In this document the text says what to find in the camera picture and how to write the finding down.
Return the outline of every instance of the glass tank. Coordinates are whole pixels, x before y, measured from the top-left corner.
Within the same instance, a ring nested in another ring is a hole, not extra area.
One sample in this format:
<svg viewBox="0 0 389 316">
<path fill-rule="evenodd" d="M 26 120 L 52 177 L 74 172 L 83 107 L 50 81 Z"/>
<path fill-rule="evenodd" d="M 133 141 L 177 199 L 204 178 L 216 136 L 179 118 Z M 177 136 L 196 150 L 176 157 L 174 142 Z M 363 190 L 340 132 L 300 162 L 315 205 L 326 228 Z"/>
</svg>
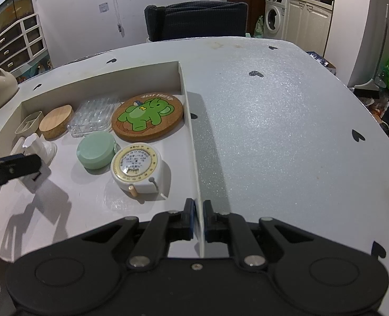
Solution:
<svg viewBox="0 0 389 316">
<path fill-rule="evenodd" d="M 0 33 L 16 21 L 33 13 L 32 0 L 4 0 L 0 4 Z"/>
</svg>

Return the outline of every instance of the white washing machine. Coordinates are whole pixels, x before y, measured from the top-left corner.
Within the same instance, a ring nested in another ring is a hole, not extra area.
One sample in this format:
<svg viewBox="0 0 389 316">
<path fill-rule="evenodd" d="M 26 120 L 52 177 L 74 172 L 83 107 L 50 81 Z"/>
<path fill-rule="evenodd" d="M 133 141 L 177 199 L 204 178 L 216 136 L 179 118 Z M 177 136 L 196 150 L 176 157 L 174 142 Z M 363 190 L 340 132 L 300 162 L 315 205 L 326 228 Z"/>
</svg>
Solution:
<svg viewBox="0 0 389 316">
<path fill-rule="evenodd" d="M 283 39 L 288 0 L 266 0 L 263 38 Z"/>
</svg>

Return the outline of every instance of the cork coaster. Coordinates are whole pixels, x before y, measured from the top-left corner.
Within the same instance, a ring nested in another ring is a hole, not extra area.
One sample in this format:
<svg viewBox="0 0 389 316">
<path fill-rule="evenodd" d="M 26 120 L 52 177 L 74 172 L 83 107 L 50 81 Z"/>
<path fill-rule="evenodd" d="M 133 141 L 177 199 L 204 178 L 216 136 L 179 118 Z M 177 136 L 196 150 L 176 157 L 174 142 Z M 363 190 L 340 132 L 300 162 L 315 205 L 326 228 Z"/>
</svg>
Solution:
<svg viewBox="0 0 389 316">
<path fill-rule="evenodd" d="M 111 126 L 123 140 L 146 141 L 171 131 L 183 116 L 183 105 L 173 95 L 151 92 L 131 98 L 114 112 Z"/>
<path fill-rule="evenodd" d="M 45 139 L 57 138 L 67 130 L 67 123 L 73 115 L 71 105 L 62 106 L 50 111 L 39 124 L 39 130 Z"/>
</svg>

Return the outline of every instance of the mint green container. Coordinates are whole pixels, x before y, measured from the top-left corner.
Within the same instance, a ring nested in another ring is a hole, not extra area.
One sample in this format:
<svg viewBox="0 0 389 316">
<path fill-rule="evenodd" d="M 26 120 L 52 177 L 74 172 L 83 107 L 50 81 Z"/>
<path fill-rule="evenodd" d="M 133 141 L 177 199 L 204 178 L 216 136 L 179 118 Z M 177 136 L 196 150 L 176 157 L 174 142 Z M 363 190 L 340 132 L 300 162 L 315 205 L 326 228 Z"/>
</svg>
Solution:
<svg viewBox="0 0 389 316">
<path fill-rule="evenodd" d="M 106 131 L 95 131 L 82 139 L 77 146 L 76 155 L 85 168 L 97 170 L 109 165 L 115 152 L 114 137 Z"/>
</svg>

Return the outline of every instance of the black chair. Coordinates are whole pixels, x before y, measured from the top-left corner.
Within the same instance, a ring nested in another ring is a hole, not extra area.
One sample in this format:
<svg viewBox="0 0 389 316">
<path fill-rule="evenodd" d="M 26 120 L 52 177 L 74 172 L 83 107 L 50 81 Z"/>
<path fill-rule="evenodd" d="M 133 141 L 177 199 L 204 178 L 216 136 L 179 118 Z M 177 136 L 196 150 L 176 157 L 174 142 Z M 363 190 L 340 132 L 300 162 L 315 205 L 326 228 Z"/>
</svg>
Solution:
<svg viewBox="0 0 389 316">
<path fill-rule="evenodd" d="M 193 37 L 245 37 L 248 5 L 244 2 L 193 1 L 167 7 L 147 6 L 149 40 Z"/>
</svg>

